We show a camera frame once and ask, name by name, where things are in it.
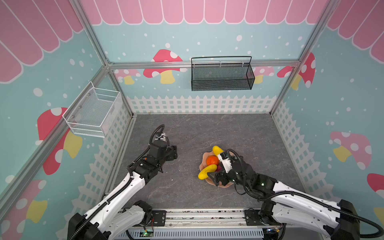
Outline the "yellow mango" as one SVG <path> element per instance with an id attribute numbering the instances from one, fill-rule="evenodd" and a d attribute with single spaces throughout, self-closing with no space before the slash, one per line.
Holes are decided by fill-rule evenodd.
<path id="1" fill-rule="evenodd" d="M 218 155 L 220 155 L 223 152 L 224 152 L 224 150 L 221 149 L 220 147 L 218 147 L 218 146 L 214 146 L 213 147 L 213 153 L 214 153 L 215 156 L 218 156 Z"/>
<path id="2" fill-rule="evenodd" d="M 218 168 L 218 166 L 215 164 L 212 164 L 212 165 L 205 167 L 198 174 L 198 178 L 200 180 L 205 180 L 205 179 L 209 178 L 208 173 L 214 173 L 217 170 L 217 168 Z"/>

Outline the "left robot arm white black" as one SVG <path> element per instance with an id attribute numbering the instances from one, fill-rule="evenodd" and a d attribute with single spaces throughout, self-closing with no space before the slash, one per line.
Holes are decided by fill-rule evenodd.
<path id="1" fill-rule="evenodd" d="M 125 178 L 95 207 L 75 214 L 69 222 L 69 240 L 113 240 L 129 228 L 154 224 L 153 208 L 137 201 L 129 209 L 125 204 L 159 172 L 167 161 L 177 159 L 177 146 L 162 140 L 149 144 L 147 151 L 128 166 Z"/>

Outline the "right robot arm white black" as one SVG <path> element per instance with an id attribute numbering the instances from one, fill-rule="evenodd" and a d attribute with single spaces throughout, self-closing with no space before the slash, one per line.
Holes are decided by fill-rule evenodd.
<path id="1" fill-rule="evenodd" d="M 375 239 L 384 235 L 377 223 L 358 216 L 351 202 L 315 198 L 281 181 L 256 173 L 240 156 L 224 157 L 219 172 L 208 173 L 215 185 L 233 183 L 262 203 L 259 221 L 264 225 L 295 225 L 332 240 Z"/>

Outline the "orange tangerine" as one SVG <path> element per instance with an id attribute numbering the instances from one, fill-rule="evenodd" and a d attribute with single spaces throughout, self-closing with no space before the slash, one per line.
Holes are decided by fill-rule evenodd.
<path id="1" fill-rule="evenodd" d="M 207 166 L 210 166 L 210 165 L 218 166 L 220 164 L 220 161 L 217 156 L 209 156 L 206 160 L 206 164 Z"/>

